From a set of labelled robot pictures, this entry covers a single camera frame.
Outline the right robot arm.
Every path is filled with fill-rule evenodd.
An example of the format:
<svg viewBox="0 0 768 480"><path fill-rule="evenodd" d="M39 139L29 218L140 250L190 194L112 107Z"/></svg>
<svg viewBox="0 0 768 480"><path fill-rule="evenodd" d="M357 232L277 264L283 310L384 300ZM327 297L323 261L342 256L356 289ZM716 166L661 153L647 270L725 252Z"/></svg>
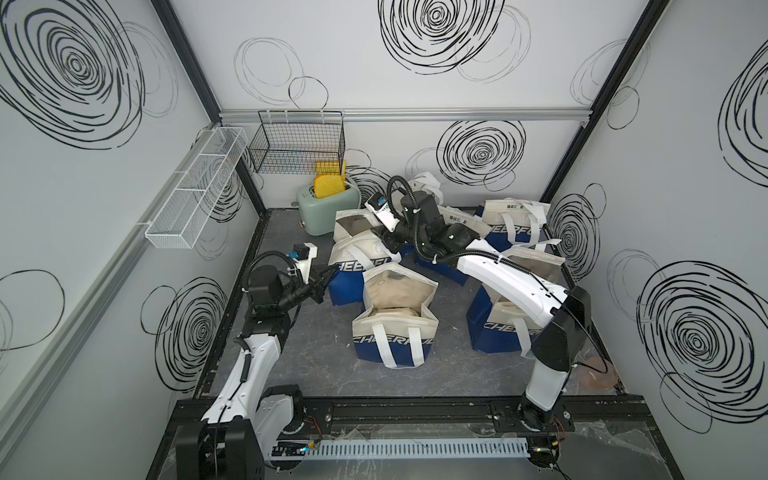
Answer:
<svg viewBox="0 0 768 480"><path fill-rule="evenodd" d="M553 423L576 357L590 339L591 298L586 290L565 288L505 257L469 226L447 224L430 193L414 191L401 176L365 203L380 224L373 233L393 253L410 246L431 264L445 264L471 276L512 301L540 328L532 343L535 359L518 417L531 431Z"/></svg>

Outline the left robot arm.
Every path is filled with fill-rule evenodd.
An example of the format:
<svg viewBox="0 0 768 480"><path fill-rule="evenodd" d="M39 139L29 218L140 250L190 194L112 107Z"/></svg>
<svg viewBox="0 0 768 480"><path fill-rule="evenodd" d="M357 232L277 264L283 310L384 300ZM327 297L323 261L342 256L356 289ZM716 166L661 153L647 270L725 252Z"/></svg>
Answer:
<svg viewBox="0 0 768 480"><path fill-rule="evenodd" d="M246 268L242 290L248 309L235 342L237 360L201 419L180 428L176 475L180 479L262 479L284 431L304 425L297 385L268 387L302 303L322 303L338 268L313 266L317 247L298 243L288 253L267 251Z"/></svg>

